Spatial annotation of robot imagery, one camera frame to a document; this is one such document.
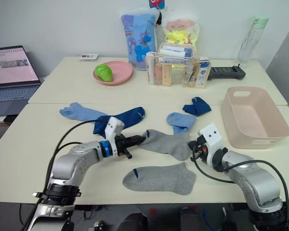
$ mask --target white table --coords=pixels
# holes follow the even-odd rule
[[[63,134],[78,123],[59,114],[59,109],[68,106],[60,103],[30,103],[12,123],[0,140],[0,201],[34,203],[33,192],[42,190],[46,168],[54,148]],[[83,106],[117,114],[139,104],[102,103],[84,104]],[[144,106],[144,120],[123,131],[126,136],[142,134],[148,128],[172,134],[172,128],[165,119],[171,112],[181,112],[182,102],[164,105]],[[289,125],[289,108],[278,106]],[[190,139],[197,137],[199,129],[215,123],[230,150],[248,154],[253,158],[263,159],[274,164],[284,176],[289,189],[289,137],[278,142],[275,147],[266,150],[243,150],[233,148],[228,141],[221,117],[220,106],[212,106],[212,111],[197,118],[190,132]],[[88,142],[101,140],[101,136],[92,135],[93,125],[86,124],[72,131],[65,142]],[[71,147],[66,147],[59,154],[66,154]],[[93,165],[87,172],[80,187],[82,196],[76,204],[135,204],[135,203],[222,203],[244,202],[240,188],[233,184],[210,180],[198,172],[194,164],[187,159],[186,166],[196,173],[193,191],[186,196],[172,192],[135,192],[122,185],[124,176],[133,168],[142,166],[169,166],[181,163],[168,154],[158,154],[138,147],[130,148],[133,158],[107,158]],[[203,163],[200,166],[207,173],[226,178],[214,172]]]
[[[211,80],[205,89],[189,89],[182,86],[181,75],[173,72],[172,86],[150,86],[146,71],[134,70],[130,80],[120,86],[106,86],[93,79],[94,68],[109,61],[125,61],[127,58],[100,57],[96,61],[80,61],[78,57],[65,57],[43,85],[35,92],[29,103],[134,103],[138,105],[164,105],[191,103],[199,96],[209,105],[222,105],[226,90],[235,86],[254,86],[268,91],[276,105],[287,105],[260,63],[250,61],[242,80]],[[213,60],[212,66],[233,66],[230,60]]]

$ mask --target laptop keyboard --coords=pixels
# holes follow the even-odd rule
[[[37,87],[0,90],[0,101],[30,99],[36,89]]]

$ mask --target pink plate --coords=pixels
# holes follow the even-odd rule
[[[131,77],[131,74],[133,73],[133,68],[129,63],[122,62],[122,61],[111,61],[104,63],[110,67],[112,70],[112,81],[111,82],[104,82],[101,79],[99,79],[95,73],[93,72],[93,76],[96,79],[96,81],[106,84],[106,85],[118,85],[120,83],[125,82]]]

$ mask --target blue sock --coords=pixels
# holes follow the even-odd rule
[[[79,103],[71,103],[69,107],[65,107],[60,110],[60,114],[64,117],[76,119],[80,121],[87,121],[97,119],[100,116],[106,116],[107,114],[99,111],[95,111],[90,108],[85,108]]]
[[[174,112],[167,116],[166,121],[173,127],[175,135],[189,131],[196,121],[196,116]]]
[[[98,117],[98,119],[108,121],[110,117],[111,115],[107,115],[107,116],[103,115],[103,116]],[[121,120],[124,123],[123,129],[126,129],[142,121],[142,119],[145,117],[145,110],[143,109],[143,107],[136,107],[122,114],[114,115],[113,117]],[[106,125],[107,123],[96,122],[94,125],[93,134],[100,134],[106,139],[105,137]]]
[[[200,116],[211,111],[210,106],[200,97],[192,98],[193,105],[184,105],[183,110],[189,114]]]

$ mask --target avocado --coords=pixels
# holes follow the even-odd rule
[[[96,66],[94,73],[99,79],[104,82],[112,81],[112,70],[106,64]]]

